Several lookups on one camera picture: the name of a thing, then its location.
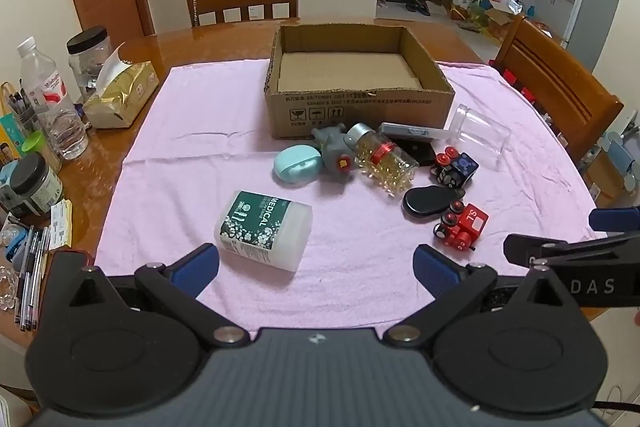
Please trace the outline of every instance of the clear plastic cup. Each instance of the clear plastic cup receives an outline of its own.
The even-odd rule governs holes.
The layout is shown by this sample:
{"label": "clear plastic cup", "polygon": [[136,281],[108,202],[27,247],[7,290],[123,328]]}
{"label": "clear plastic cup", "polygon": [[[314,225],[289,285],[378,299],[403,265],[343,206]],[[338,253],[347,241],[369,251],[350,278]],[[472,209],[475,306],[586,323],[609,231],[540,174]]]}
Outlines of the clear plastic cup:
{"label": "clear plastic cup", "polygon": [[460,104],[451,120],[449,143],[481,166],[497,168],[511,129],[484,114]]}

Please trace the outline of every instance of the gold tissue package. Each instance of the gold tissue package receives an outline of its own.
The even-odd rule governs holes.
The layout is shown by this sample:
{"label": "gold tissue package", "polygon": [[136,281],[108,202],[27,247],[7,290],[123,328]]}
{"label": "gold tissue package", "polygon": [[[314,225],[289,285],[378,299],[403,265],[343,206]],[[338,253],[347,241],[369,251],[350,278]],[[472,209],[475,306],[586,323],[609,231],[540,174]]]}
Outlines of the gold tissue package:
{"label": "gold tissue package", "polygon": [[158,85],[151,62],[133,64],[109,83],[102,96],[94,94],[82,108],[95,128],[130,127]]}

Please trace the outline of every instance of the glossy table surface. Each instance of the glossy table surface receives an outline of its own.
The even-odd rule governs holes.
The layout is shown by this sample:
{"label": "glossy table surface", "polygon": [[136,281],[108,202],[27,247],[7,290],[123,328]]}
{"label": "glossy table surface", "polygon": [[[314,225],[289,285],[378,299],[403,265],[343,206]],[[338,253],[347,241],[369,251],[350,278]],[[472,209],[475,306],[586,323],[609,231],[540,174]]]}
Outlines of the glossy table surface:
{"label": "glossy table surface", "polygon": [[[150,60],[162,84],[174,66],[244,58],[269,58],[275,30],[282,22],[227,23],[149,36],[126,42],[120,48],[120,58],[131,62]],[[303,19],[300,22],[325,21]],[[436,23],[385,19],[345,22],[406,26],[414,32],[434,60],[483,63],[455,31]],[[122,161],[129,153],[158,92],[159,89],[143,107],[130,128],[92,130],[86,151],[78,159],[66,163],[60,171],[59,177],[65,187],[65,196],[73,203],[73,248],[86,250],[95,256]],[[13,311],[0,312],[0,333],[25,347],[33,338],[33,333],[20,332],[15,326]]]}

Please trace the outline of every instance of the cardboard box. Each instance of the cardboard box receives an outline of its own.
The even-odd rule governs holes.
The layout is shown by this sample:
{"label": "cardboard box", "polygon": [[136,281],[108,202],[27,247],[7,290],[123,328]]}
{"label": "cardboard box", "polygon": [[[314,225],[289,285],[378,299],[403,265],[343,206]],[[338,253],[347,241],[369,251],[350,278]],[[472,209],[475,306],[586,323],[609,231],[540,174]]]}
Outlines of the cardboard box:
{"label": "cardboard box", "polygon": [[455,95],[404,26],[283,25],[264,86],[274,138],[383,121],[442,128]]}
{"label": "cardboard box", "polygon": [[509,33],[509,24],[512,19],[505,12],[495,8],[491,8],[485,12],[489,17],[489,33],[498,39],[500,42],[504,40]]}
{"label": "cardboard box", "polygon": [[130,127],[158,85],[151,62],[134,64],[118,74],[102,96],[94,94],[87,100],[82,109],[95,128]]}
{"label": "cardboard box", "polygon": [[593,159],[582,179],[598,208],[615,206],[616,200],[625,192],[622,176],[603,151]]}

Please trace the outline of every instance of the black phone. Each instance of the black phone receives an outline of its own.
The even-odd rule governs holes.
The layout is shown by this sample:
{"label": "black phone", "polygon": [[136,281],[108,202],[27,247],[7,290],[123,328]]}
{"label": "black phone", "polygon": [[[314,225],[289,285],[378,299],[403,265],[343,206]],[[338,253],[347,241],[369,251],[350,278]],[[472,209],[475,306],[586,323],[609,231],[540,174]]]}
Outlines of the black phone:
{"label": "black phone", "polygon": [[412,217],[425,218],[445,212],[452,203],[465,196],[462,188],[440,185],[409,189],[402,198],[402,208]]}
{"label": "black phone", "polygon": [[394,138],[391,141],[416,160],[420,167],[431,167],[436,161],[436,153],[429,142]]}

